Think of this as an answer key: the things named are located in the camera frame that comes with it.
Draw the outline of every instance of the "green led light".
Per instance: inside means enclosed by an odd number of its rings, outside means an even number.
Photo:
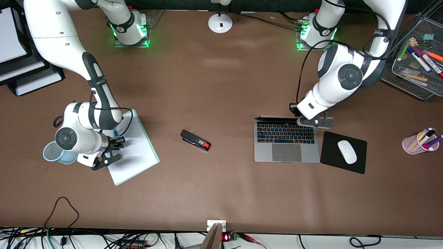
[[[115,33],[114,27],[112,27],[112,24],[110,24],[111,29],[112,29],[112,33],[114,34],[115,37],[117,37],[117,34]]]
[[[307,37],[307,34],[309,33],[310,30],[311,30],[310,25],[306,26],[306,28],[304,28],[304,29],[301,31],[300,38],[303,39],[303,40],[305,40],[306,37]]]
[[[142,37],[146,36],[146,27],[145,26],[140,26],[137,24],[137,29],[139,30],[139,33]]]
[[[334,32],[332,32],[331,40],[334,39],[335,33],[337,32],[337,28],[334,29]]]

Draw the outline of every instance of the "computer mouse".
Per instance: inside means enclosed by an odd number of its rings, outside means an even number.
[[[341,140],[337,145],[347,164],[357,162],[357,154],[355,154],[354,148],[352,148],[352,145],[348,141]]]
[[[232,19],[227,14],[212,15],[208,20],[209,29],[215,33],[223,34],[231,30]]]

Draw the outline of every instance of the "black mouse pad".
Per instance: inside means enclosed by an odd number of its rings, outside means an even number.
[[[348,164],[343,158],[342,153],[338,148],[338,142],[342,140],[347,140],[354,148],[355,154],[357,155],[357,161],[355,163]],[[320,162],[326,165],[364,174],[366,169],[367,147],[368,143],[366,141],[332,132],[325,132],[323,135],[323,146]]]

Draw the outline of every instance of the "keyboard key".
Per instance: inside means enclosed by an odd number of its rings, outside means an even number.
[[[289,139],[274,139],[274,143],[293,144],[294,140]]]

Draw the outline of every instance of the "green marker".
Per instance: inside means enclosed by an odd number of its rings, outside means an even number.
[[[409,47],[409,43],[407,43],[404,46],[403,51],[400,53],[400,55],[397,58],[397,61],[401,61],[401,59],[403,58],[404,54],[406,53],[406,50],[408,50],[408,47]]]

